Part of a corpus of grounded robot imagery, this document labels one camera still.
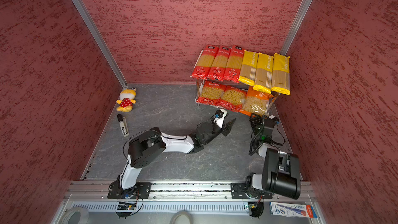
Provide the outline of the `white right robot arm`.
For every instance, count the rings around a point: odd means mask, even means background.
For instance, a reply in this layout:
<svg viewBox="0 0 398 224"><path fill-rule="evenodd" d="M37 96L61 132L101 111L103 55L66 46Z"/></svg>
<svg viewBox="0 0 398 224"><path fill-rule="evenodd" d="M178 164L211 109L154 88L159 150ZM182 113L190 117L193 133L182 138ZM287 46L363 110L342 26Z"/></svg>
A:
<svg viewBox="0 0 398 224"><path fill-rule="evenodd" d="M301 195L300 161L297 155L281 151L282 143L272 138L279 125L275 116L267 117L252 113L249 155L264 158L262 173L251 173L244 183L232 183L232 199L271 199L277 194L297 200Z"/></svg>

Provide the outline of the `red macaroni bag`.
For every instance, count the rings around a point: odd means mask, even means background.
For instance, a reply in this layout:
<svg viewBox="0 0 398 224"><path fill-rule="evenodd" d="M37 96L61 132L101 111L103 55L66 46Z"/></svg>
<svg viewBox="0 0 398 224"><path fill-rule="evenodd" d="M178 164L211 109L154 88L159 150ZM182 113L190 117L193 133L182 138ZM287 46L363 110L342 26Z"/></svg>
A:
<svg viewBox="0 0 398 224"><path fill-rule="evenodd" d="M242 109L246 99L246 91L232 86L226 86L226 89L219 100L219 106L226 110L239 112Z"/></svg>
<svg viewBox="0 0 398 224"><path fill-rule="evenodd" d="M226 85L205 81L202 92L198 96L196 102L204 105L218 106L226 87Z"/></svg>

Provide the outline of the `red spaghetti bag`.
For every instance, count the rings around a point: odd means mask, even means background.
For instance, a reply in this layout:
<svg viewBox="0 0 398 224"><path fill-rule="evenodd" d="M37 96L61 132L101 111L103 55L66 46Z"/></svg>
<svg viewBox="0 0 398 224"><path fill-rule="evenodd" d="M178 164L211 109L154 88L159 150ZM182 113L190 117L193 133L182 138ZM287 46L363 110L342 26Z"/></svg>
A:
<svg viewBox="0 0 398 224"><path fill-rule="evenodd" d="M219 47L215 45L207 45L205 47L195 64L194 70L191 74L192 78L201 80L206 79L218 50Z"/></svg>
<svg viewBox="0 0 398 224"><path fill-rule="evenodd" d="M244 58L244 48L233 46L228 58L227 67L224 73L224 80L239 83L240 69Z"/></svg>
<svg viewBox="0 0 398 224"><path fill-rule="evenodd" d="M230 47L221 46L219 48L216 57L210 67L209 73L206 76L206 79L223 82L224 73L227 67L230 52Z"/></svg>

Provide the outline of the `orange macaroni bag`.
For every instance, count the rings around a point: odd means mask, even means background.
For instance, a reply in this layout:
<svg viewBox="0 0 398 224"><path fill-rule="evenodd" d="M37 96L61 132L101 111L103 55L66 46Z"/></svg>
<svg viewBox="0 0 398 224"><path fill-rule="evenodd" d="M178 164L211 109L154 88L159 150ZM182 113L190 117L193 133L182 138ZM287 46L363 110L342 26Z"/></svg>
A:
<svg viewBox="0 0 398 224"><path fill-rule="evenodd" d="M253 86L250 86L239 112L247 116L250 116L253 113L260 116L268 116L269 100L272 97L273 96L271 94L256 91L253 89Z"/></svg>

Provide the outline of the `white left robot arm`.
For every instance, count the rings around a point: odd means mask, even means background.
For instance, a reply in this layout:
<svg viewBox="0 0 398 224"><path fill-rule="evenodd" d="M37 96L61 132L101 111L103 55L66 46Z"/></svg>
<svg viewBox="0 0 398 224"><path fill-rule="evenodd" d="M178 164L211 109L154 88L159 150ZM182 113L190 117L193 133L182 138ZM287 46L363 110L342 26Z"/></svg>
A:
<svg viewBox="0 0 398 224"><path fill-rule="evenodd" d="M227 136L235 119L225 123L218 114L210 121L197 125L196 131L186 136L174 136L152 128L128 140L129 148L122 173L108 188L108 199L148 199L151 183L137 183L142 168L151 164L164 152L197 153L218 135Z"/></svg>

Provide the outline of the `yellow spaghetti bag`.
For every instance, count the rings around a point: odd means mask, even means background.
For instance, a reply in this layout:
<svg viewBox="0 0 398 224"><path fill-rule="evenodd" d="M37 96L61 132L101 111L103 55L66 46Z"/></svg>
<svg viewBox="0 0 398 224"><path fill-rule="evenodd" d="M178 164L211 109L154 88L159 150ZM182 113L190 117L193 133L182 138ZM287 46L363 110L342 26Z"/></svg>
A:
<svg viewBox="0 0 398 224"><path fill-rule="evenodd" d="M271 94L274 57L266 54L258 54L254 90Z"/></svg>
<svg viewBox="0 0 398 224"><path fill-rule="evenodd" d="M245 50L238 78L239 82L249 86L253 86L255 84L258 56L259 54L257 52Z"/></svg>
<svg viewBox="0 0 398 224"><path fill-rule="evenodd" d="M271 90L290 95L290 57L274 54Z"/></svg>

